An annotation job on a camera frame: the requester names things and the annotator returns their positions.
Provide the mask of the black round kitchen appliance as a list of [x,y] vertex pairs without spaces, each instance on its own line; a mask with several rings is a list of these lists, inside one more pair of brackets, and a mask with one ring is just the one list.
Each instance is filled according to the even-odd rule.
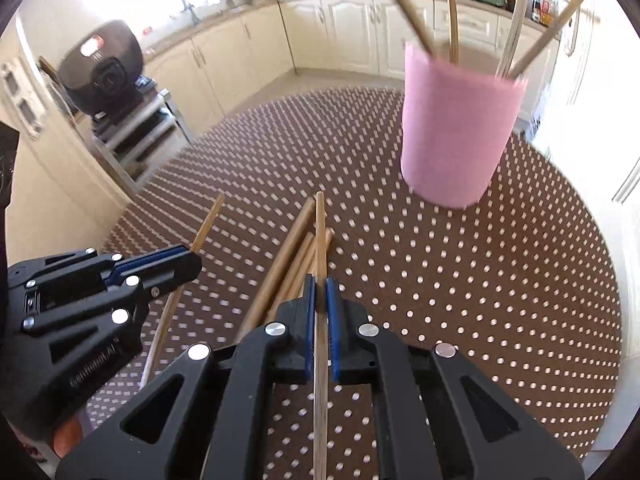
[[114,115],[137,105],[143,55],[124,21],[104,23],[71,48],[58,66],[58,78],[83,113]]

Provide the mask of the cream kitchen cabinets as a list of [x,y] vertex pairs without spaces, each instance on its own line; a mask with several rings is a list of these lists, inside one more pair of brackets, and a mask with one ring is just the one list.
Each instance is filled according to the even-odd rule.
[[[446,58],[446,0],[411,0]],[[509,13],[458,0],[460,65],[493,74],[508,36]],[[405,47],[418,43],[395,0],[279,0],[220,17],[167,39],[146,55],[145,75],[170,91],[196,133],[292,70],[338,70],[405,78]],[[550,82],[560,37],[525,71],[518,119],[528,122]]]

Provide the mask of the wooden chopstick on table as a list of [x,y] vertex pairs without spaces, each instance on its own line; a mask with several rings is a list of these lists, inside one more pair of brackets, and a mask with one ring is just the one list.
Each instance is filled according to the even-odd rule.
[[304,246],[302,258],[299,260],[293,274],[293,281],[288,288],[285,299],[292,300],[303,295],[305,278],[308,274],[316,274],[316,252],[318,240],[317,237],[311,235],[309,242]]
[[291,298],[296,275],[298,274],[298,271],[303,264],[306,253],[308,252],[308,249],[311,246],[311,242],[313,240],[314,236],[311,234],[311,232],[307,232],[303,240],[298,245],[295,256],[288,266],[288,270],[286,270],[284,279],[282,280],[280,287],[276,293],[276,298],[274,298],[271,307],[267,311],[265,324],[271,323],[276,317],[277,310],[280,304]]
[[236,334],[234,343],[238,344],[246,334],[254,330],[266,316],[266,312],[272,304],[284,279],[288,266],[293,261],[296,250],[302,242],[304,235],[309,230],[312,215],[314,214],[314,199],[309,197],[304,206],[299,211],[292,228],[281,244],[281,247],[274,257],[271,266],[258,288],[258,292],[244,316],[244,320]]

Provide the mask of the brown polka dot tablecloth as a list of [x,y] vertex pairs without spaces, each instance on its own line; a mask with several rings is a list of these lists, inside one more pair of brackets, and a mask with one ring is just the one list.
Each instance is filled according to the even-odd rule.
[[230,117],[157,171],[107,252],[186,244],[217,197],[203,269],[160,360],[230,344],[306,199],[326,196],[328,270],[372,321],[427,347],[447,341],[585,457],[620,368],[620,295],[592,215],[563,175],[511,139],[483,198],[453,210],[401,177],[397,90],[290,96]]

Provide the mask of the metal shelf rack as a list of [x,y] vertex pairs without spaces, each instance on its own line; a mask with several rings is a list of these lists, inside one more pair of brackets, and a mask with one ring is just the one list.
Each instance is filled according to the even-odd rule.
[[92,118],[89,148],[103,169],[130,197],[195,136],[169,90],[141,76],[131,102]]

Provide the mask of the pink cylindrical utensil holder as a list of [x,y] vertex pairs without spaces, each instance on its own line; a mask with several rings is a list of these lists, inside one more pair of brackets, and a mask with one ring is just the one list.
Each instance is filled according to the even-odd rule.
[[506,149],[526,92],[506,79],[405,50],[400,171],[408,187],[448,208],[476,204]]

